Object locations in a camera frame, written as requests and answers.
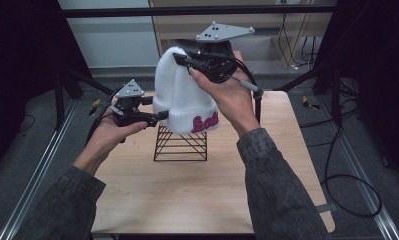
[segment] black wire stand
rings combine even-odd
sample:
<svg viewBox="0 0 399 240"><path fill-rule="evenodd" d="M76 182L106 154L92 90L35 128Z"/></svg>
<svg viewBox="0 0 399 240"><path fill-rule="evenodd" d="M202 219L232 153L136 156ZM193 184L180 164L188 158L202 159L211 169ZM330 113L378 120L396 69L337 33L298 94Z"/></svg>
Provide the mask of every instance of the black wire stand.
<svg viewBox="0 0 399 240"><path fill-rule="evenodd" d="M154 162L207 161L207 134L174 134L162 123L156 136Z"/></svg>

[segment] white beanie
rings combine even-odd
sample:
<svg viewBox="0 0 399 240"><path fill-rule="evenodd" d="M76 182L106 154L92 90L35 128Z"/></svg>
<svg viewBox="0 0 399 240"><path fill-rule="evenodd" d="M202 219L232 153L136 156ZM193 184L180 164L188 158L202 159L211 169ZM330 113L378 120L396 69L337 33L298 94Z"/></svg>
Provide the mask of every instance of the white beanie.
<svg viewBox="0 0 399 240"><path fill-rule="evenodd" d="M201 133L218 128L217 104L198 87L187 68L175 62L173 53L186 55L183 49L171 47L159 60L153 112L169 110L168 118L161 123L176 134Z"/></svg>

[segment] wooden table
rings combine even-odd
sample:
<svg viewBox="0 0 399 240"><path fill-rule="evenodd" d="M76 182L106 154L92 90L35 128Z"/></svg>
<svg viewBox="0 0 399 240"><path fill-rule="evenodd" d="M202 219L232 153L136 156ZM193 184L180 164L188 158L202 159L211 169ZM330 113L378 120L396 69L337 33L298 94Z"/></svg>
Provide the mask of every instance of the wooden table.
<svg viewBox="0 0 399 240"><path fill-rule="evenodd" d="M152 112L142 106L143 112ZM102 164L97 178L107 184L97 203L94 233L252 233L246 201L245 167L238 136L220 114L208 132L206 162L154 162L157 128L127 138ZM316 206L326 199L306 149L289 98L265 92L261 125L266 128ZM321 213L329 232L330 212Z"/></svg>

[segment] white wall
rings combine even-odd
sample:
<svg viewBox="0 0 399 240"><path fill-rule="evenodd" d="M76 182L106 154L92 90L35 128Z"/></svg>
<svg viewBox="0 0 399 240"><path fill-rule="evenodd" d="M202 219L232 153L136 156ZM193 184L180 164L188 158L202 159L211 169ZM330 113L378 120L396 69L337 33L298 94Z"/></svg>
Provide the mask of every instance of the white wall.
<svg viewBox="0 0 399 240"><path fill-rule="evenodd" d="M148 0L59 0L62 9L149 7ZM90 68L156 66L151 17L68 18Z"/></svg>

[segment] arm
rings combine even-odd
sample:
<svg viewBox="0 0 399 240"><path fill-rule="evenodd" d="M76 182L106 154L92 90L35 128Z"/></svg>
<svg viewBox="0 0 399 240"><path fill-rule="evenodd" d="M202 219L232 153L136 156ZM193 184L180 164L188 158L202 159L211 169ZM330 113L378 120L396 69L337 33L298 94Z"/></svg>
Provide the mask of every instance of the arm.
<svg viewBox="0 0 399 240"><path fill-rule="evenodd" d="M263 128L237 147L246 166L249 211L257 239L329 239L299 178Z"/></svg>
<svg viewBox="0 0 399 240"><path fill-rule="evenodd" d="M235 56L242 60L240 52ZM189 72L239 135L237 146L246 166L248 205L257 239L327 239L308 193L256 120L250 91L235 79L215 84L199 71ZM247 80L240 70L233 75Z"/></svg>
<svg viewBox="0 0 399 240"><path fill-rule="evenodd" d="M94 177L109 153L127 136L147 127L138 122L118 127L105 117L73 165L48 189L26 216L14 239L86 239L105 184Z"/></svg>

